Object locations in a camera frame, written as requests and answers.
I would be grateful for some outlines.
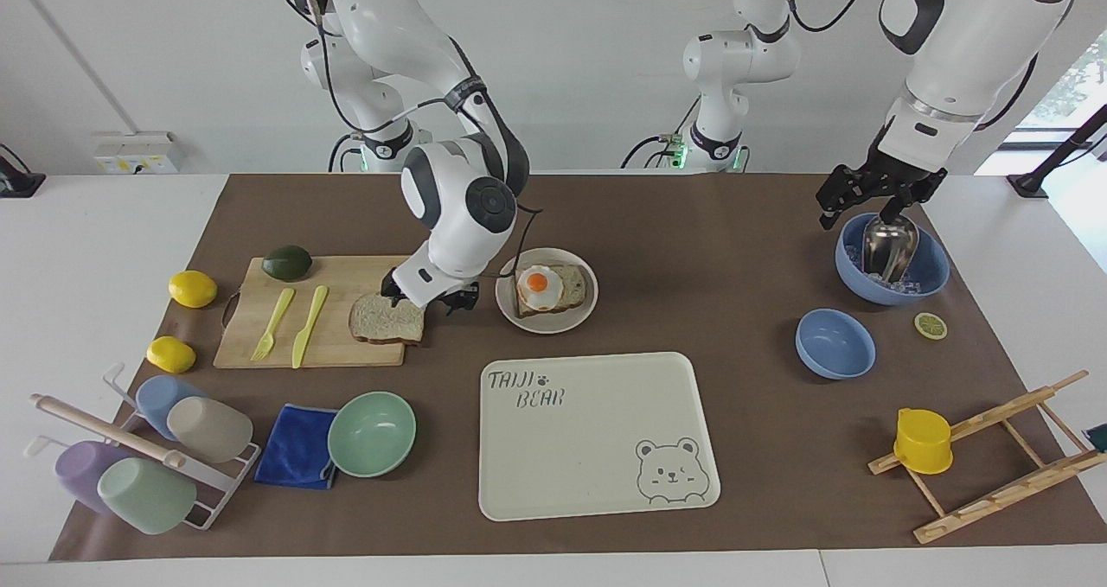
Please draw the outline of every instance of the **lime half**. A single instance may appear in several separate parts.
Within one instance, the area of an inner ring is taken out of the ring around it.
[[[920,312],[914,316],[914,329],[932,341],[940,341],[950,332],[945,321],[937,315]]]

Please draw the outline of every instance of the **brown placemat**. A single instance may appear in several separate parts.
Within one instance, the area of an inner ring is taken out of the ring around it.
[[[317,255],[403,254],[426,237],[394,176],[232,176],[188,265],[214,277],[220,297],[203,310],[170,305],[158,331],[196,348],[196,369],[184,378],[249,414],[262,445],[284,403],[339,408],[363,392],[393,391],[415,409],[415,447],[391,474],[340,475],[328,492],[248,481],[206,533],[178,527],[147,537],[75,505],[51,559],[917,546],[911,531],[933,519],[931,508],[901,468],[873,476],[866,467],[888,453],[897,410],[927,408],[955,422],[1025,389],[955,270],[944,291],[907,308],[877,307],[846,289],[834,268],[837,234],[818,226],[819,182],[535,177],[524,203],[546,213],[527,246],[577,253],[600,281],[596,312],[576,330],[538,337],[514,328],[487,282],[472,312],[446,318],[435,308],[424,347],[408,350],[402,367],[229,371],[211,367],[221,305],[251,257],[284,244]],[[931,229],[920,210],[911,216]],[[849,312],[872,332],[878,359],[867,375],[829,382],[799,362],[796,322],[818,307]],[[911,319],[921,310],[942,316],[950,337],[930,342],[915,333]],[[477,505],[480,370],[501,359],[646,351],[680,351],[695,367],[723,485],[718,503],[486,519]],[[153,374],[144,364],[137,379]],[[1014,422],[1043,459],[1061,456],[1039,414]],[[953,468],[928,482],[952,508],[1033,468],[992,428],[958,442]],[[1093,542],[1107,542],[1107,526],[1072,480],[937,545]]]

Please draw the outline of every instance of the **white cutting board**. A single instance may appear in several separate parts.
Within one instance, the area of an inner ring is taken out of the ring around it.
[[[683,354],[506,360],[480,374],[489,519],[706,507],[720,492]]]

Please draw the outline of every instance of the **bread slice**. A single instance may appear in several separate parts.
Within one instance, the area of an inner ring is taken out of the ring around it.
[[[578,306],[584,303],[584,298],[588,296],[588,282],[584,280],[584,270],[581,269],[580,266],[546,265],[546,267],[549,267],[555,274],[561,277],[561,299],[558,300],[557,306],[550,310],[535,310],[524,303],[523,298],[519,297],[518,289],[516,289],[515,295],[519,298],[519,317],[532,317],[535,315],[541,315],[542,312],[565,312],[570,308],[577,308]],[[516,277],[521,274],[523,269],[516,274]]]
[[[423,310],[406,299],[393,308],[389,298],[362,296],[350,308],[350,333],[373,344],[418,344],[423,340]]]

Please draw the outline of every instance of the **white wall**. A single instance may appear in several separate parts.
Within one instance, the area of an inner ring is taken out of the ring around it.
[[[799,0],[823,23],[846,0]],[[144,131],[170,131],[186,172],[324,167],[343,126],[302,76],[312,31],[281,0],[41,0]],[[536,168],[619,164],[639,138],[675,126],[696,90],[681,71],[694,34],[736,29],[730,0],[422,0],[466,48],[527,145]],[[856,165],[900,87],[909,60],[884,40],[880,0],[860,0],[824,34],[796,31],[804,60],[790,80],[752,86],[751,169]],[[1107,28],[1107,0],[1078,0],[1043,52],[1006,122],[953,162],[970,173]],[[48,173],[91,173],[93,131],[124,123],[27,0],[0,0],[0,141]],[[393,81],[408,102],[432,93]],[[448,112],[417,115],[438,137]]]

